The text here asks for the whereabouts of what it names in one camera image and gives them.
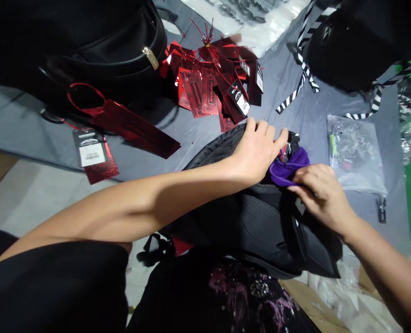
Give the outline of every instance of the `white label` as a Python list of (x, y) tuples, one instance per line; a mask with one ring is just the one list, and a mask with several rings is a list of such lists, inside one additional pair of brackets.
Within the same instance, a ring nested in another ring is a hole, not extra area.
[(79, 147), (79, 153), (81, 154), (82, 167), (105, 162), (104, 151), (102, 150), (101, 143)]
[(256, 84), (259, 86), (261, 91), (264, 92), (264, 90), (262, 88), (262, 78), (261, 78), (261, 75), (259, 73), (256, 73)]
[(241, 94), (241, 97), (238, 99), (237, 104), (239, 108), (241, 109), (241, 112), (243, 115), (247, 115), (247, 112), (249, 112), (250, 109), (250, 104), (246, 101), (244, 96)]
[(250, 76), (250, 67), (246, 64), (246, 62), (239, 56), (239, 63), (241, 65), (241, 68), (243, 69), (244, 72), (247, 73), (248, 76)]

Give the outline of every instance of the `clear plastic bag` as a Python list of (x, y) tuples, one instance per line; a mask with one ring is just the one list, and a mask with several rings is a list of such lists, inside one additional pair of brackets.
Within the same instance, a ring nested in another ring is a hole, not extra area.
[(310, 0), (181, 0), (224, 36), (241, 33), (240, 46), (261, 58)]
[(329, 163), (343, 189), (387, 195), (375, 126), (327, 116)]
[(411, 161), (411, 122), (401, 127), (401, 148), (403, 149), (403, 165)]

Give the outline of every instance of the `purple pouch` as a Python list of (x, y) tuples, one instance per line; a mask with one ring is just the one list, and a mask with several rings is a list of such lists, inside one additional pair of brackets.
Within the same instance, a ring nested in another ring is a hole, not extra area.
[(299, 147), (287, 163), (279, 158), (270, 165), (270, 178), (278, 186), (299, 186), (291, 181), (295, 171), (310, 164), (309, 156), (303, 147)]

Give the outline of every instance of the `gray fabric surface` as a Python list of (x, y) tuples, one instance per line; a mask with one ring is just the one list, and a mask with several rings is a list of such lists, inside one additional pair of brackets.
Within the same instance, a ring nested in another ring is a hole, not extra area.
[[(177, 13), (180, 17), (177, 23), (184, 31), (190, 25), (190, 18), (203, 22), (198, 14), (179, 0), (157, 0), (155, 3)], [(310, 21), (314, 21), (320, 12), (318, 9), (314, 10)], [(314, 94), (306, 82), (296, 100), (281, 115), (277, 114), (276, 107), (296, 88), (302, 73), (290, 48), (296, 46), (303, 14), (301, 13), (290, 29), (281, 36), (279, 45), (262, 58), (262, 106), (252, 106), (249, 115), (257, 120), (267, 120), (278, 131), (282, 127), (288, 127), (298, 132), (301, 137), (300, 145), (306, 148), (311, 163), (328, 164), (326, 116), (368, 112), (370, 105), (360, 95), (346, 95), (317, 78), (316, 81), (321, 87), (320, 93)], [(173, 40), (180, 41), (181, 36), (168, 33), (168, 42)], [(182, 45), (190, 49), (201, 46), (196, 28), (190, 27)], [(41, 102), (28, 94), (0, 87), (0, 150), (58, 167), (81, 170), (78, 167), (72, 129), (67, 125), (56, 125), (43, 120), (38, 113), (42, 107)], [(389, 191), (387, 224), (378, 222), (375, 195), (348, 192), (349, 202), (359, 216), (370, 222), (402, 254), (409, 254), (411, 245), (396, 86), (384, 89), (380, 111), (367, 121), (375, 124), (380, 143), (385, 185)], [(220, 135), (217, 116), (194, 119), (191, 112), (182, 108), (172, 110), (158, 127), (182, 145), (168, 160), (124, 144), (120, 137), (108, 138), (119, 167), (120, 175), (116, 177), (117, 180), (125, 181), (182, 170), (204, 145)]]

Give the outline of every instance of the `barcode label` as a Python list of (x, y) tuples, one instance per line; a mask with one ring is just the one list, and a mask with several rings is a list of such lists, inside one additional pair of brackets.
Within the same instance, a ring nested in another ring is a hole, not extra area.
[(264, 89), (262, 86), (262, 71), (261, 71), (261, 65), (259, 62), (256, 63), (256, 84), (259, 86), (262, 93), (264, 93)]
[(99, 158), (99, 155), (98, 154), (87, 155), (85, 158), (87, 160), (92, 160), (93, 158)]
[(262, 92), (264, 92), (262, 88), (262, 77), (259, 73), (256, 73), (256, 84), (259, 86)]
[(246, 98), (244, 98), (243, 95), (238, 99), (237, 104), (243, 113), (243, 115), (247, 115), (247, 112), (249, 112), (250, 109), (250, 104), (246, 101)]
[(81, 154), (82, 167), (105, 162), (105, 156), (101, 143), (79, 147), (79, 153)]

